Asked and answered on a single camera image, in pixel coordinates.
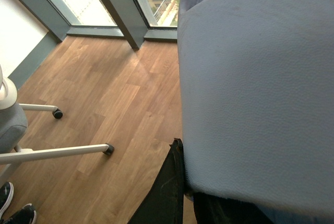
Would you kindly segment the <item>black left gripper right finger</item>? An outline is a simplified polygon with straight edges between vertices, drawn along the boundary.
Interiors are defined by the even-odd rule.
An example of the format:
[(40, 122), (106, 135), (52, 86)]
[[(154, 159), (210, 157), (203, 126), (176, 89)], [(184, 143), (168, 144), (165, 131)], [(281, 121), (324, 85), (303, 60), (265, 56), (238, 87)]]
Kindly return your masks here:
[(205, 193), (195, 193), (193, 200), (197, 223), (272, 223), (252, 203)]

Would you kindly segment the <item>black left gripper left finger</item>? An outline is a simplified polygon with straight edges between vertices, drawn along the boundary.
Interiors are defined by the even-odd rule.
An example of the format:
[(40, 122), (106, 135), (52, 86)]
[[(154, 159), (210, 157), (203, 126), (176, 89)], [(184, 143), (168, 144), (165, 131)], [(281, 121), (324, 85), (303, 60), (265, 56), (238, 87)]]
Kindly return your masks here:
[(182, 223), (184, 206), (184, 150), (174, 139), (161, 169), (129, 223)]

